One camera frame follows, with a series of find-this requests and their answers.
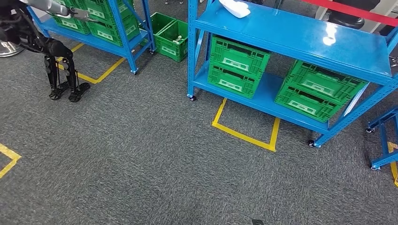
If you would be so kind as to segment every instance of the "stacked green crates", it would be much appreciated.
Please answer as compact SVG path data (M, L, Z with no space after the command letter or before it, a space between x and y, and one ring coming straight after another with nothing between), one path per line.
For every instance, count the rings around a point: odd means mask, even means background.
M175 20L155 37L157 52L181 62L188 54L188 24Z
M267 50L213 35L207 81L251 99L270 55Z
M275 99L278 104L326 122L367 82L297 60Z
M90 18L98 20L98 22L88 23L88 27L92 35L122 46L122 39L118 31L115 18L107 0L84 0L86 10L90 13ZM126 31L127 40L130 41L139 34L138 22L133 13L127 8L122 0L117 0L119 12L122 16L122 23Z
M85 8L80 1L75 0L55 0L57 3L65 5L67 7ZM89 34L90 29L87 23L77 20L75 18L63 18L60 16L53 15L53 18L58 26L64 27L69 30L73 30L82 34Z
M158 12L155 12L154 14L151 15L151 22L152 22L152 31L153 31L153 36L155 38L155 41L159 39L159 34L167 27L169 27L174 21L176 21L175 18L170 17L168 15L164 15ZM140 29L144 29L144 26L142 24L139 25ZM140 45L144 46L146 43L148 43L147 39L144 39Z

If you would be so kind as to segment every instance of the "blue metal shelf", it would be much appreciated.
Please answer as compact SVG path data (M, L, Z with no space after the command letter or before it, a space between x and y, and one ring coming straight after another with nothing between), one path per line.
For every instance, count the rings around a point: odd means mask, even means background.
M266 6L248 5L251 13L239 19L216 0L194 26L378 84L392 80L383 36Z
M247 5L251 13L238 19L218 0L208 0L205 12L198 17L197 0L189 0L188 97L193 97L195 88L201 88L274 115L321 133L315 141L309 142L313 146L320 147L398 88L398 75L391 74L388 57L398 43L398 28L385 38L274 8L252 3ZM320 123L274 103L282 83L282 79L278 76L265 73L253 99L208 84L212 34L222 35L380 85L370 96L357 104L366 85L351 100L333 125ZM203 41L207 44L205 63L195 74Z
M116 0L108 0L109 6L112 10L113 16L115 18L115 22L117 25L117 29L120 33L120 37L122 40L122 47L117 45L113 45L107 41L99 39L91 34L84 35L78 32L74 32L62 27L57 26L53 18L48 18L45 21L41 21L34 11L29 7L28 10L31 13L33 20L35 21L36 25L42 30L43 34L47 37L50 37L49 31L54 32L56 34L68 37L70 39L82 42L84 44L90 45L92 47L101 49L103 51L116 54L122 57L127 58L127 61L130 64L131 72L136 73L138 71L138 67L136 66L135 60L144 52L145 49L149 48L151 52L156 50L154 38L153 38L153 30L151 24L151 15L149 13L148 8L148 0L141 0L142 1L142 8L145 15L145 22L137 15L134 11L133 7L127 2L127 0L122 0L125 6L133 13L133 15L138 19L138 21L144 26L145 30L141 30L140 34L134 37L132 40L128 40L126 36L126 30L123 26L121 15L119 12L119 7L116 3ZM148 42L145 46L141 48L138 52L134 55L132 50L143 40L148 39Z
M81 34L78 32L74 32L72 30L68 30L66 28L60 27L55 23L55 20L50 17L48 20L42 22L41 27L47 31L54 32L61 36L82 42L86 45L90 45L94 48L98 48L104 50L106 52L121 56L127 57L126 52L123 47L119 47L107 41L104 41L100 38L93 36L92 34ZM134 37L132 40L129 41L129 48L133 49L136 45L138 45L142 39L144 39L148 33L145 30L141 30L140 35Z
M392 152L389 151L389 145L387 142L387 131L386 125L392 120L395 128L395 143L398 142L398 106L385 112L383 115L377 117L372 122L369 122L367 126L367 132L374 132L376 128L379 129L380 139L382 142L383 154L381 157L372 160L372 170L380 170L383 165L393 163L398 160L398 150L393 149Z
M248 99L208 83L208 67L209 62L206 61L193 81L194 86L226 97L232 101L247 105L262 112L274 115L283 120L287 120L289 122L309 128L318 133L325 134L328 132L327 122L321 123L274 102L279 88L282 85L282 78L273 74L264 73L254 97L252 99Z

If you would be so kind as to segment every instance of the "yellow floor tape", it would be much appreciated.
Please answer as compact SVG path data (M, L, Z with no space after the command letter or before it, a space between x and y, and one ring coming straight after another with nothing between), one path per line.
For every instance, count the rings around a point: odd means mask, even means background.
M83 45L84 44L80 43L76 47L72 48L71 51L74 53L79 48L81 48ZM61 61L61 60L62 60L62 57L59 57L57 59L58 62ZM91 78L91 77L86 76L84 74L81 74L79 72L77 73L77 76L82 78L85 81L90 82L90 83L99 83L103 79L105 79L105 77L107 77L112 71L114 71L114 69L116 69L116 67L119 66L124 60L125 60L125 58L120 58L113 66L111 66L107 71L105 71L98 79ZM58 68L59 69L64 69L63 65L61 65L61 64L58 64Z
M279 129L279 124L280 124L281 119L275 117L275 122L274 122L274 125L272 127L272 133L271 133L271 141L270 141L269 144L267 144L265 142L262 142L262 141L259 141L257 139L254 139L252 137L246 136L246 135L244 135L242 133L239 133L239 132L237 132L235 130L232 130L232 129L224 126L224 125L219 124L218 120L220 119L220 116L221 116L222 110L224 109L225 103L227 103L227 99L226 98L224 98L222 100L220 108L218 109L217 114L215 115L214 121L212 122L212 126L213 127L218 128L218 129L220 129L220 130L222 130L222 131L224 131L224 132L226 132L226 133L228 133L230 135L233 135L233 136L235 136L237 138L240 138L240 139L245 140L247 142L250 142L252 144L258 145L258 146L260 146L262 148L268 149L268 150L273 151L273 152L276 151L276 149L275 149L276 138L278 136L278 129Z
M13 152L11 149L7 148L6 146L0 144L0 152L6 155L8 158L11 159L11 162L8 163L1 171L0 171L0 178L2 178L6 173L11 170L13 166L15 166L16 162L21 158L20 155Z
M391 153L394 149L398 149L398 145L388 142L388 152ZM397 162L390 163L392 177L394 177L394 184L398 187L398 170L397 170Z

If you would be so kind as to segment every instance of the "gray carpet floor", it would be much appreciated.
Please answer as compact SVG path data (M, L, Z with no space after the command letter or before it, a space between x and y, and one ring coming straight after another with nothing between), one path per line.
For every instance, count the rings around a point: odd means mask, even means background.
M186 3L150 7L187 18ZM283 9L314 13L300 1ZM84 46L76 59L99 77L119 58ZM273 153L211 126L222 98L188 100L186 60L145 53L138 75L123 62L76 104L48 99L42 61L28 51L0 60L0 143L22 156L0 179L0 225L398 224L389 166L369 169L378 133L364 132L396 92L320 149L306 145L316 134L281 121ZM276 55L267 70L283 75L291 62ZM268 142L273 120L227 101L220 123Z

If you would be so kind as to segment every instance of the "red rail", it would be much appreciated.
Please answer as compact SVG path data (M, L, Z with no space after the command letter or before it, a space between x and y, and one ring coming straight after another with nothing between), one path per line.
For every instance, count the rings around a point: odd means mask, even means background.
M325 8L330 8L338 12L345 14L354 15L357 17L365 18L368 20L376 21L379 23L384 23L393 27L398 26L398 19L391 18L385 15L380 15L376 13L371 13L363 9L355 8L352 6L344 5L338 2L328 1L328 0L302 0L313 5L322 6Z

